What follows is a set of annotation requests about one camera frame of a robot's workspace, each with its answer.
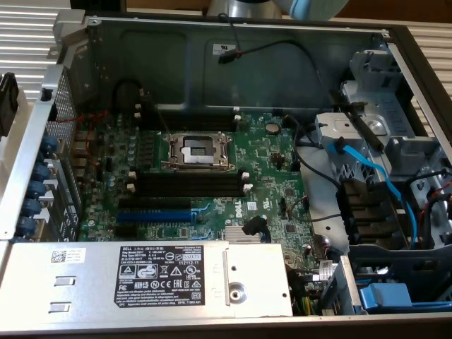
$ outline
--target metal side panel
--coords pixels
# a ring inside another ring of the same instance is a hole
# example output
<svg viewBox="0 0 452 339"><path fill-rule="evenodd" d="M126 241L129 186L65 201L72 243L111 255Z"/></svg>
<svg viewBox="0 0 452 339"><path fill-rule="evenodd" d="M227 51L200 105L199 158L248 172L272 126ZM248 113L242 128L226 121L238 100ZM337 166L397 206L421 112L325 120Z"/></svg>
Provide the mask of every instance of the metal side panel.
<svg viewBox="0 0 452 339"><path fill-rule="evenodd" d="M281 246L228 242L14 244L0 309L0 333L292 315Z"/></svg>
<svg viewBox="0 0 452 339"><path fill-rule="evenodd" d="M16 160L12 166L3 197L0 201L1 240L11 239L14 236L23 198L33 166L35 165L37 152L42 136L44 135L49 113L52 105L58 98L57 90L63 71L64 67L57 65L51 67L46 72L43 87L53 90L52 98L46 102L37 101L28 120L28 125L20 142L20 147L18 148Z"/></svg>

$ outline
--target green circuit board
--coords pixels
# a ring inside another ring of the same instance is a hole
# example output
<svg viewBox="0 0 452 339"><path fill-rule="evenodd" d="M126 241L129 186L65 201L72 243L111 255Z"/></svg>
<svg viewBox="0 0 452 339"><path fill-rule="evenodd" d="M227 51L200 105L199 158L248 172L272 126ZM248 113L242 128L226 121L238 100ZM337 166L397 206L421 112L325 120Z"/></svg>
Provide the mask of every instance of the green circuit board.
<svg viewBox="0 0 452 339"><path fill-rule="evenodd" d="M115 235L118 201L131 196L131 192L126 189L126 182L132 163L143 172L165 171L161 160L168 157L168 143L163 140L162 132L140 131L130 127L121 115L110 125L97 127L96 133L101 133L106 141L96 150L96 156L101 159L102 165L105 164L106 156L110 156L112 171L104 173L102 182L96 182L95 168L89 164L86 168L82 187L84 214L78 240L170 241L197 237L227 240L227 225L242 227L256 215L266 215L272 242L282 244L286 263L294 268L318 267L313 255L302 255L306 246L314 248L311 223L299 221L309 219L309 212L303 209L301 203L296 205L291 220L280 212L281 198L290 205L304 195L300 173L290 171L293 149L291 130L281 129L277 135L271 135L266 132L269 123L281 126L281 119L273 117L271 113L242 114L240 128L236 132L226 133L232 139L228 145L230 163L235 164L236 171L246 168L250 174L250 183L253 184L245 197L192 198L192 207L208 206L202 213L202 221L196 225L180 222L141 223L136 239ZM149 143L153 143L152 153L146 150ZM129 152L131 144L135 145L133 155ZM285 157L281 169L277 169L272 162L272 153L280 153Z"/></svg>

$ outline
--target barcode sticker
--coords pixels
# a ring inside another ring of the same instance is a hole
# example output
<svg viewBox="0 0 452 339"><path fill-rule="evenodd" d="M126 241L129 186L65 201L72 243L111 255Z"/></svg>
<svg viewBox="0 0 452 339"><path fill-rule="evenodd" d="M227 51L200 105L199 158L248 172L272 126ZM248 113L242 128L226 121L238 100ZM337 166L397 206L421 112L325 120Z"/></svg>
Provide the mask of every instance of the barcode sticker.
<svg viewBox="0 0 452 339"><path fill-rule="evenodd" d="M235 48L235 44L213 44L212 55L221 55Z"/></svg>
<svg viewBox="0 0 452 339"><path fill-rule="evenodd" d="M320 262L319 275L321 281L327 281L333 275L333 261L324 260Z"/></svg>
<svg viewBox="0 0 452 339"><path fill-rule="evenodd" d="M246 203L248 210L257 210L257 204L254 201L248 201L248 203Z"/></svg>
<svg viewBox="0 0 452 339"><path fill-rule="evenodd" d="M58 249L52 251L51 263L82 263L86 249Z"/></svg>

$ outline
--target blue ram slot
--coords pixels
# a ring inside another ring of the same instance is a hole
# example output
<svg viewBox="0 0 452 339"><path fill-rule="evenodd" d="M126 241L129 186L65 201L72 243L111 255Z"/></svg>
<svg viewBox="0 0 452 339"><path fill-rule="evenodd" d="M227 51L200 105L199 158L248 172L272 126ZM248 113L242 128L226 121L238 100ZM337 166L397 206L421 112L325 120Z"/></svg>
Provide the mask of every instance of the blue ram slot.
<svg viewBox="0 0 452 339"><path fill-rule="evenodd" d="M162 212L120 212L117 222L191 222L190 210L171 210Z"/></svg>

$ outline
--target sticker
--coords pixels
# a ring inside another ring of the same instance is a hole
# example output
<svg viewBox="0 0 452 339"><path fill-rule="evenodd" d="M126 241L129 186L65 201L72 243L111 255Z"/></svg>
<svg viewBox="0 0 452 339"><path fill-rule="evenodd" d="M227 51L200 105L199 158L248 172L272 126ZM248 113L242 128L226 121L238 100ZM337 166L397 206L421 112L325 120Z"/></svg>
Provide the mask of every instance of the sticker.
<svg viewBox="0 0 452 339"><path fill-rule="evenodd" d="M320 262L319 275L321 281L328 280L333 275L333 261L324 260Z"/></svg>
<svg viewBox="0 0 452 339"><path fill-rule="evenodd" d="M235 48L235 44L213 44L212 55L221 55Z"/></svg>
<svg viewBox="0 0 452 339"><path fill-rule="evenodd" d="M83 263L86 249L57 249L52 251L51 263Z"/></svg>
<svg viewBox="0 0 452 339"><path fill-rule="evenodd" d="M203 255L201 245L122 246L115 304L121 308L205 305Z"/></svg>
<svg viewBox="0 0 452 339"><path fill-rule="evenodd" d="M248 210L257 210L256 202L248 201L248 203L246 203L246 204L247 204Z"/></svg>

